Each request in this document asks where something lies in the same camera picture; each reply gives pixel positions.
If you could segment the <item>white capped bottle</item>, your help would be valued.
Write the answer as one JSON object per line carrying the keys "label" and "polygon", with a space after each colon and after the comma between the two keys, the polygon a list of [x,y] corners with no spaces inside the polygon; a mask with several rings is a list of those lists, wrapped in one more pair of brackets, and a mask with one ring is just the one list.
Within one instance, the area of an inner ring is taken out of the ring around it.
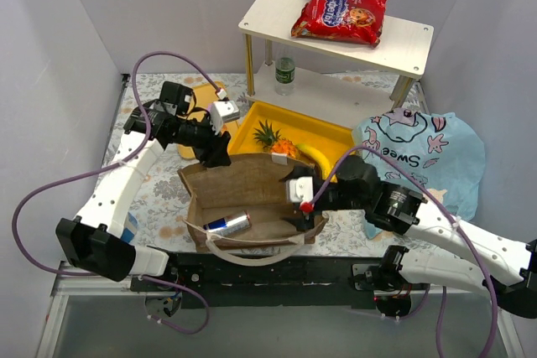
{"label": "white capped bottle", "polygon": [[295,62],[292,57],[280,57],[275,66],[275,91],[287,96],[292,93],[295,83]]}

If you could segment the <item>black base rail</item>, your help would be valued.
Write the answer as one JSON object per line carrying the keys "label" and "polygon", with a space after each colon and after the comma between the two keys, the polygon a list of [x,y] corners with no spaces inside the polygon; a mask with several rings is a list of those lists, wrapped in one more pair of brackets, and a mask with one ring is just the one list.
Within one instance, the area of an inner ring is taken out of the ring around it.
{"label": "black base rail", "polygon": [[163,279],[198,292],[215,307],[348,306],[374,309],[386,292],[379,257],[294,256],[244,267],[212,254],[173,252]]}

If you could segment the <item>floral table mat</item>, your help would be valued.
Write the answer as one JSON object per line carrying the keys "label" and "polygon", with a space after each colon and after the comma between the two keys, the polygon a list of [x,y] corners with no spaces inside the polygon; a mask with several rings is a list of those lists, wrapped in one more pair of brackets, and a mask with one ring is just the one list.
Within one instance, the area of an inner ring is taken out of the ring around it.
{"label": "floral table mat", "polygon": [[[358,87],[364,85],[376,95],[389,95],[396,74],[377,71],[347,71],[328,74],[328,76],[347,81]],[[247,78],[245,74],[223,73],[210,74],[214,81],[220,81],[240,108],[241,119],[249,110],[246,99]],[[150,101],[157,97],[162,82],[165,80],[178,82],[193,87],[205,84],[206,80],[199,74],[138,74],[138,94],[142,101]],[[422,112],[420,96],[422,93],[414,85],[404,106],[412,111]],[[112,160],[117,151],[123,125],[130,115],[135,101],[130,80],[123,93],[119,112],[114,122],[112,137],[107,146],[106,162]],[[180,157],[176,146],[168,146],[157,163],[150,169],[136,198],[130,206],[130,212],[138,221],[138,232],[134,237],[134,245],[157,246],[172,252],[194,252],[195,243],[183,222],[187,216],[190,196],[184,188],[178,170],[196,161],[187,161]],[[298,251],[301,256],[336,256],[336,257],[381,257],[388,246],[404,245],[409,249],[423,253],[451,257],[454,256],[437,246],[423,241],[411,240],[395,236],[390,232],[382,232],[372,240],[365,233],[365,220],[361,211],[328,212],[329,220],[324,229],[315,239],[315,243],[303,246]]]}

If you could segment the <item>red candy bag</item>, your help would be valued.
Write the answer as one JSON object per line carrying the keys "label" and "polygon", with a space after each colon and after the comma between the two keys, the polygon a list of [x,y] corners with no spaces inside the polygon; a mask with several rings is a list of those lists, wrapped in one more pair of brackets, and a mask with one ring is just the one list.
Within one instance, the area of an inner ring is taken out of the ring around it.
{"label": "red candy bag", "polygon": [[380,43],[388,0],[310,0],[290,30],[293,38]]}

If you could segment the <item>blue white packet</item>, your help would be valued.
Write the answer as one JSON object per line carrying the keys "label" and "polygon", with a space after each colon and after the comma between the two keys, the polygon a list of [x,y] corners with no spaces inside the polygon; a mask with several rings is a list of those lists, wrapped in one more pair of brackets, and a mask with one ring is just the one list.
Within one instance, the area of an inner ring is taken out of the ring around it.
{"label": "blue white packet", "polygon": [[138,232],[138,221],[137,219],[128,212],[127,217],[124,221],[123,225],[123,233],[121,235],[121,239],[125,241],[126,243],[130,243],[133,241],[133,238]]}

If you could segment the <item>toy pineapple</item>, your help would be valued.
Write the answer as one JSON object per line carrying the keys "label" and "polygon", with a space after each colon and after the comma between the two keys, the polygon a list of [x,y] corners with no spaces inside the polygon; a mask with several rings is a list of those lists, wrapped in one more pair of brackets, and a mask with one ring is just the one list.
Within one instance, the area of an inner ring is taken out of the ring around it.
{"label": "toy pineapple", "polygon": [[268,121],[258,123],[259,127],[254,130],[253,139],[264,151],[286,154],[293,159],[299,158],[299,149],[288,138],[283,137],[279,129],[274,130],[273,125]]}

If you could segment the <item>flat yellow tray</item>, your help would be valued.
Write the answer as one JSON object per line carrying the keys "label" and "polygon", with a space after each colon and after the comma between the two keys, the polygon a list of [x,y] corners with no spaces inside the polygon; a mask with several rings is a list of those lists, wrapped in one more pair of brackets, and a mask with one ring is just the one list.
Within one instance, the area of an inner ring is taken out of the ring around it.
{"label": "flat yellow tray", "polygon": [[[203,108],[205,110],[210,109],[210,104],[214,101],[217,101],[216,93],[214,92],[214,88],[210,84],[203,84],[198,86],[192,87],[195,96],[196,96],[196,102],[190,103],[190,110],[189,115],[187,117],[188,120],[196,119],[198,122],[200,122],[203,117],[205,116],[205,113],[203,111],[196,111],[193,112],[192,109],[194,107]],[[231,137],[235,137],[237,134],[239,128],[238,120],[225,123],[223,126],[224,130],[227,130]],[[178,145],[177,150],[179,155],[187,161],[191,161],[195,159],[195,154],[193,148],[188,148],[183,145]]]}

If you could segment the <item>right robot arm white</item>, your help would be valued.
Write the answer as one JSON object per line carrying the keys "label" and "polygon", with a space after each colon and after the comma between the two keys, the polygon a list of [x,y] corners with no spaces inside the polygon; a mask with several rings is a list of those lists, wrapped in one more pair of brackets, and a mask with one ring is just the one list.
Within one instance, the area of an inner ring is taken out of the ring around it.
{"label": "right robot arm white", "polygon": [[361,289],[394,291],[406,285],[436,284],[488,297],[511,314],[536,316],[536,243],[512,241],[443,213],[432,199],[382,181],[377,170],[351,155],[324,185],[314,169],[296,167],[282,179],[287,201],[299,210],[298,231],[313,226],[327,210],[363,210],[368,222],[401,236],[427,241],[451,258],[406,246],[389,246],[379,263],[355,274]]}

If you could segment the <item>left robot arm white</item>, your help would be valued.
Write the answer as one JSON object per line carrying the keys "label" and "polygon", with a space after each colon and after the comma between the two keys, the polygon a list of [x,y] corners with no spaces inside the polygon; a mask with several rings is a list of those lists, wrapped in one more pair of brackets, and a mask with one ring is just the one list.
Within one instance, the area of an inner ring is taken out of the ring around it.
{"label": "left robot arm white", "polygon": [[133,109],[123,129],[117,153],[91,198],[72,219],[62,219],[55,234],[68,263],[119,282],[128,276],[148,275],[155,287],[172,289],[178,270],[169,253],[149,246],[134,246],[138,228],[128,212],[151,167],[170,144],[192,148],[207,167],[227,166],[231,135],[223,126],[239,118],[226,91],[216,88],[216,101],[201,121],[190,119],[195,92],[166,81],[159,98]]}

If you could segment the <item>deep yellow bin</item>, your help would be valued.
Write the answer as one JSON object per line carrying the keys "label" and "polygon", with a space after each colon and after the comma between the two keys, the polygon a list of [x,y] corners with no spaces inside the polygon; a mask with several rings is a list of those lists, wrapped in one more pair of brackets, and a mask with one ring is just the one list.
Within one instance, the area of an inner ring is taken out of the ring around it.
{"label": "deep yellow bin", "polygon": [[[291,158],[286,154],[266,152],[255,142],[253,134],[259,127],[259,121],[270,122],[274,130],[279,129],[281,135],[295,145],[305,143],[317,148],[329,158],[333,167],[343,153],[353,146],[351,130],[348,128],[257,101],[240,124],[236,136],[232,137],[228,146],[230,154],[268,153],[275,157]],[[321,176],[318,165],[303,153],[300,152],[299,158],[295,160],[310,165]]]}

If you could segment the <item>blue plastic grocery bag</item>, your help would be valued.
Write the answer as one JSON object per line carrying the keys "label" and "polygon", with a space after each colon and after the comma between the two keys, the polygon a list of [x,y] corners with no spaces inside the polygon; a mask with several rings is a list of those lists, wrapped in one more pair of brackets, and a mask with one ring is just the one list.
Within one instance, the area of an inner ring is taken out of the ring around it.
{"label": "blue plastic grocery bag", "polygon": [[485,147],[454,113],[429,115],[396,108],[362,121],[352,130],[352,139],[394,161],[451,214],[466,221],[475,216]]}

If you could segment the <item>brown paper bag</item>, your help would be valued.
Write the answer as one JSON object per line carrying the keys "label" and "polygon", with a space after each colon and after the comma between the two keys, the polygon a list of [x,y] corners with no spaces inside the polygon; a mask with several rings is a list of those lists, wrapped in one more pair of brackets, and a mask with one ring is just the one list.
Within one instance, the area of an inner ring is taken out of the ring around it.
{"label": "brown paper bag", "polygon": [[[231,156],[229,166],[186,166],[178,175],[190,196],[184,223],[198,252],[244,267],[264,267],[293,256],[313,244],[328,214],[311,215],[313,226],[304,232],[294,223],[303,215],[286,199],[282,179],[305,163],[280,163],[266,153]],[[250,226],[231,235],[211,235],[203,225],[237,213],[248,215]]]}

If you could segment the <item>yellow banana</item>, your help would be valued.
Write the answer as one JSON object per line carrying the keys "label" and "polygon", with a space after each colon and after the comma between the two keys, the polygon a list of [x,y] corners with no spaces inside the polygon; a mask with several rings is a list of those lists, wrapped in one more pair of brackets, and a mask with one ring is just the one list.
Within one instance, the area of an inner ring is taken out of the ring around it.
{"label": "yellow banana", "polygon": [[311,145],[305,143],[297,143],[295,146],[301,153],[303,153],[306,157],[312,159],[318,165],[321,171],[322,179],[329,178],[331,170],[333,168],[333,164],[324,153],[322,153],[317,148],[314,148]]}

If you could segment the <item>blue silver can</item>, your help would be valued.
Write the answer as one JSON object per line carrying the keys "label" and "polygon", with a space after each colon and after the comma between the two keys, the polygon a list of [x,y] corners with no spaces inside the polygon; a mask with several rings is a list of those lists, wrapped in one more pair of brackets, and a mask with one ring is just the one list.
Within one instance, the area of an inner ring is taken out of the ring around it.
{"label": "blue silver can", "polygon": [[203,225],[203,230],[218,236],[229,236],[251,227],[250,216],[246,211],[228,215]]}

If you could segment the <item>white two-tier shelf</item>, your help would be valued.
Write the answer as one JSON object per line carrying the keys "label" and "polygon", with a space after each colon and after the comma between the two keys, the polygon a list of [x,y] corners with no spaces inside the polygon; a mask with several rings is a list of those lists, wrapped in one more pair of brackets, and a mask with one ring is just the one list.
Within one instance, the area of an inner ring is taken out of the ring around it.
{"label": "white two-tier shelf", "polygon": [[[306,0],[254,0],[238,27],[245,39],[247,99],[261,101],[353,128],[367,117],[402,106],[425,73],[434,29],[425,23],[386,17],[381,43],[367,46],[294,39],[290,29]],[[275,91],[274,49],[319,59],[295,71],[287,96]]]}

